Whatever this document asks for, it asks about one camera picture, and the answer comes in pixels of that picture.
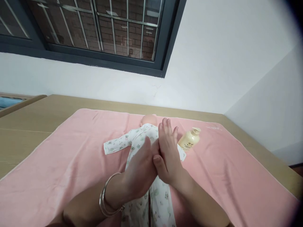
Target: bottle label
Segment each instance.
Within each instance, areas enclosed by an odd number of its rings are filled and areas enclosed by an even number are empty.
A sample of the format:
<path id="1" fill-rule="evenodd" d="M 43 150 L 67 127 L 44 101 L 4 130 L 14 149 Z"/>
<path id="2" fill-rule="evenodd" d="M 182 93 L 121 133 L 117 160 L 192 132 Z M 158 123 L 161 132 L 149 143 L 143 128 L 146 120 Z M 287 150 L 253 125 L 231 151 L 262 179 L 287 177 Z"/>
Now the bottle label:
<path id="1" fill-rule="evenodd" d="M 186 144 L 184 143 L 182 146 L 183 150 L 185 150 L 185 151 L 188 151 L 192 147 L 193 147 L 193 143 L 190 143 L 190 142 L 188 142 Z"/>

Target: baby doll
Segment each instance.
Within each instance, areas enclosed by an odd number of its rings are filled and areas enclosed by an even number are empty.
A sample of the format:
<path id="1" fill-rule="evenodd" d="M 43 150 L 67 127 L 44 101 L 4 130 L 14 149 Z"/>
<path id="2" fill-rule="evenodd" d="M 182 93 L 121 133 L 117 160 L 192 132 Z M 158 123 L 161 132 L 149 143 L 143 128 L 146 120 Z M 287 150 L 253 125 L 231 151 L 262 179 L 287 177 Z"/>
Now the baby doll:
<path id="1" fill-rule="evenodd" d="M 150 138 L 151 144 L 158 139 L 158 127 L 156 125 L 156 116 L 145 115 L 141 120 L 141 127 L 132 129 L 118 139 L 104 143 L 105 154 L 111 154 L 131 146 L 126 162 L 125 169 L 127 169 L 131 158 L 144 144 L 146 136 Z M 184 161 L 186 154 L 179 145 L 177 147 L 180 160 Z M 143 197 L 125 204 L 125 209 L 122 211 L 121 226 L 149 226 L 149 213 L 151 214 L 151 226 L 176 226 L 169 185 L 165 184 L 158 176 Z"/>

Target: pink blanket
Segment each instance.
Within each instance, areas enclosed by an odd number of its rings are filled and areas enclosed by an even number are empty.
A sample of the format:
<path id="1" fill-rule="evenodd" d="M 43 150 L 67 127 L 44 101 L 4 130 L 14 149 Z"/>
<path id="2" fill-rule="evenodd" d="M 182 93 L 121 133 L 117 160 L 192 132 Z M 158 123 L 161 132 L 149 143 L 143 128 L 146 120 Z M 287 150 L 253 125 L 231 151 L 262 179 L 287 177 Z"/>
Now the pink blanket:
<path id="1" fill-rule="evenodd" d="M 141 115 L 80 109 L 0 181 L 0 226 L 45 226 L 75 195 L 125 169 L 129 147 L 105 155 L 103 143 L 139 127 Z M 201 128 L 184 168 L 235 226 L 287 226 L 298 200 L 222 125 L 171 118 L 179 133 Z M 171 188 L 177 226 L 195 226 Z M 108 218 L 101 226 L 120 226 Z"/>

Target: hand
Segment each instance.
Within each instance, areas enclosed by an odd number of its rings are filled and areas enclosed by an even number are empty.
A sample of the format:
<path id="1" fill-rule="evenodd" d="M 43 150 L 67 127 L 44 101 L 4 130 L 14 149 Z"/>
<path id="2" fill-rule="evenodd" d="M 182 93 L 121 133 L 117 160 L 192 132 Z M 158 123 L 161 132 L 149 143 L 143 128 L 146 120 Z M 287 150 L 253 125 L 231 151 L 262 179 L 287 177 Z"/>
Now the hand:
<path id="1" fill-rule="evenodd" d="M 164 118 L 158 130 L 161 155 L 154 155 L 153 162 L 159 178 L 164 183 L 176 187 L 184 171 L 177 148 L 178 127 L 172 132 L 170 119 Z"/>
<path id="2" fill-rule="evenodd" d="M 152 158 L 159 154 L 159 140 L 151 146 L 149 137 L 145 137 L 144 145 L 129 162 L 124 173 L 125 187 L 133 199 L 141 198 L 148 191 L 157 176 Z"/>

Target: silver bracelet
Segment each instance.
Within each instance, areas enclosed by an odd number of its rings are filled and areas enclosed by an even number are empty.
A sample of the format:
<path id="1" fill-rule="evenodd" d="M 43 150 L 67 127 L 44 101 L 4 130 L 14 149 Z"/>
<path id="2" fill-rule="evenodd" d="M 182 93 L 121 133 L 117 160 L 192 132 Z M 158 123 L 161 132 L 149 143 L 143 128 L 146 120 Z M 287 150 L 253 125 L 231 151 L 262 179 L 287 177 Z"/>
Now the silver bracelet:
<path id="1" fill-rule="evenodd" d="M 106 210 L 105 208 L 105 202 L 104 202 L 104 198 L 105 198 L 105 190 L 106 190 L 106 187 L 107 187 L 107 184 L 108 182 L 112 179 L 113 176 L 117 175 L 117 174 L 121 174 L 121 173 L 115 173 L 113 174 L 108 180 L 107 182 L 105 183 L 104 185 L 104 188 L 100 194 L 100 199 L 99 199 L 99 206 L 100 206 L 100 209 L 101 209 L 101 212 L 104 214 L 104 216 L 106 217 L 110 217 L 110 216 L 113 216 L 115 215 L 116 213 L 124 210 L 124 205 L 122 205 L 118 210 L 114 211 L 114 212 L 109 212 Z"/>

